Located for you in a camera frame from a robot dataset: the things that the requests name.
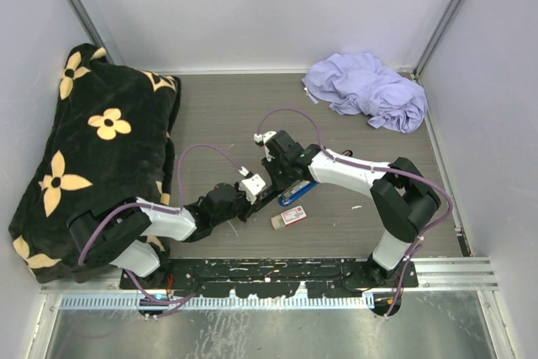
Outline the black stapler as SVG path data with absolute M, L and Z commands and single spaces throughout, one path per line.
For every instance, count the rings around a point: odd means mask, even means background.
M 319 148 L 319 154 L 320 155 L 323 155 L 323 151 L 321 150 L 321 148 Z M 282 193 L 279 193 L 273 186 L 272 184 L 270 186 L 268 186 L 267 188 L 265 188 L 261 194 L 259 195 L 259 198 L 262 199 L 262 202 L 264 203 L 264 206 L 267 206 L 271 201 L 273 200 L 277 200 L 278 201 L 278 198 L 281 194 L 283 194 L 284 192 Z

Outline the blue stapler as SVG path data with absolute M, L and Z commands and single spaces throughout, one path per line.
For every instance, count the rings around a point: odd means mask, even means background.
M 299 200 L 305 193 L 318 185 L 317 182 L 302 181 L 290 187 L 278 198 L 278 203 L 282 207 L 287 207 Z

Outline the red white staple box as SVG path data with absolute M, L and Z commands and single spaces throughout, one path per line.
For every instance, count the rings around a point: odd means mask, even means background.
M 307 214 L 305 213 L 303 207 L 297 206 L 272 217 L 271 225 L 274 230 L 280 230 L 306 218 Z

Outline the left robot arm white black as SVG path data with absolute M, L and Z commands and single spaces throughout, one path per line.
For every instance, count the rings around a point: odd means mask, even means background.
M 265 187 L 258 175 L 235 185 L 221 183 L 182 209 L 126 193 L 98 199 L 67 221 L 80 251 L 78 264 L 92 269 L 113 265 L 134 273 L 148 288 L 160 288 L 167 281 L 168 268 L 144 238 L 201 240 L 223 222 L 246 218 Z

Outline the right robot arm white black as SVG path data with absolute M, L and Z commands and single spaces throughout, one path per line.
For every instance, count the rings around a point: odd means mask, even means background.
M 304 148 L 284 130 L 256 134 L 254 141 L 265 151 L 262 165 L 276 195 L 287 193 L 294 199 L 317 184 L 329 184 L 371 198 L 384 231 L 368 257 L 367 274 L 380 287 L 398 277 L 408 249 L 441 206 L 433 187 L 410 160 L 369 162 L 316 144 Z

